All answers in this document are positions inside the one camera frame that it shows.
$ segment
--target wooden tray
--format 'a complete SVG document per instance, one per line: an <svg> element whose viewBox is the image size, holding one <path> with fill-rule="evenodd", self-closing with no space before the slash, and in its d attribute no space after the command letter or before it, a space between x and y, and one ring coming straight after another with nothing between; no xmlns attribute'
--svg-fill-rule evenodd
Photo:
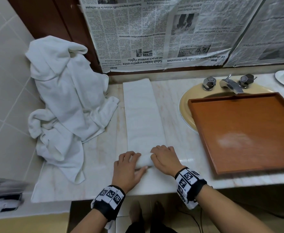
<svg viewBox="0 0 284 233"><path fill-rule="evenodd" d="M188 100L217 174L284 169L284 98L279 93Z"/></svg>

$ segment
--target newspaper page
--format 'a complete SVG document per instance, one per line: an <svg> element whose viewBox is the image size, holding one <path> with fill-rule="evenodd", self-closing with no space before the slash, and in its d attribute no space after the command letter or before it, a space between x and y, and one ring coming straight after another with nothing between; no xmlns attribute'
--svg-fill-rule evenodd
<svg viewBox="0 0 284 233"><path fill-rule="evenodd" d="M284 63L284 0L266 0L225 67Z"/></svg>
<svg viewBox="0 0 284 233"><path fill-rule="evenodd" d="M262 0L80 0L103 73L222 65Z"/></svg>

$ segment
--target faucet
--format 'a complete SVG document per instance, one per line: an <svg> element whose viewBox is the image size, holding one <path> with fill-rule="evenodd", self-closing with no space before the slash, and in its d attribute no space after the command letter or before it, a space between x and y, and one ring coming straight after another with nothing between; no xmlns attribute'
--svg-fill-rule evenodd
<svg viewBox="0 0 284 233"><path fill-rule="evenodd" d="M229 88L235 94L242 94L243 90L242 90L241 86L237 82L235 82L234 80L229 79L230 77L231 77L231 74L228 75L227 78L222 79L220 81L220 87L222 87L222 88Z"/></svg>

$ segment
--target white countertop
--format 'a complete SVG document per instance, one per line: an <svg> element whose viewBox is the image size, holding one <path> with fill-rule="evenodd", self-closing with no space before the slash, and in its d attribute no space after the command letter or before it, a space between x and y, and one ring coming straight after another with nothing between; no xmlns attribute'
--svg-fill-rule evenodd
<svg viewBox="0 0 284 233"><path fill-rule="evenodd" d="M284 97L284 86L276 81L274 74L256 76L258 78L255 83L279 92ZM284 171L214 176L199 135L184 123L178 112L179 99L183 93L202 81L203 78L193 78L151 82L167 145L173 146L181 162L200 173L215 189L283 184ZM83 170L86 180L78 185L70 183L58 168L45 164L35 186L32 202L90 200L95 198L101 189L111 184L113 162L117 160L119 154L127 151L127 132L122 84L110 85L108 92L108 96L117 97L120 103L106 131L83 145L85 153ZM145 175L143 178L143 182L151 181L153 184L158 182L160 185L160 181L150 175ZM129 195L176 192L174 186L167 188L163 186L160 191L158 188L137 189L139 191L133 189Z"/></svg>

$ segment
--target hand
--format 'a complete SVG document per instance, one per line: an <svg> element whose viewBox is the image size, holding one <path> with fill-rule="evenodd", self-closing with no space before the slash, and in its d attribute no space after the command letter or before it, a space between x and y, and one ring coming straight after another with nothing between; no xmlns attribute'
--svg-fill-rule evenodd
<svg viewBox="0 0 284 233"><path fill-rule="evenodd" d="M114 162L114 174L112 179L112 185L120 187L125 194L127 194L132 188L136 186L141 180L141 177L147 170L147 166L140 168L135 173L136 162L141 156L140 153L128 151L119 156L118 161Z"/></svg>
<svg viewBox="0 0 284 233"><path fill-rule="evenodd" d="M165 145L153 147L151 150L151 159L156 168L158 168L164 174L175 177L175 175L186 166L183 166L178 156L176 155L174 148Z"/></svg>

